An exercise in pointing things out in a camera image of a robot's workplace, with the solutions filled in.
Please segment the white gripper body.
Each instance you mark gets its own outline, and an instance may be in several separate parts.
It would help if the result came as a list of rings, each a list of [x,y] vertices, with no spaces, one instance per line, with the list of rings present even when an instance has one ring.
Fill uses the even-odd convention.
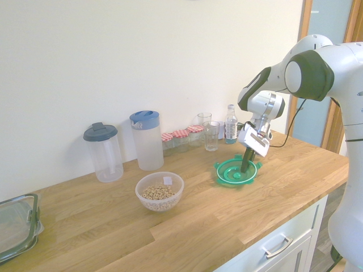
[[[259,135],[256,130],[250,126],[240,130],[238,142],[245,147],[251,148],[262,157],[267,155],[270,146],[269,140]]]

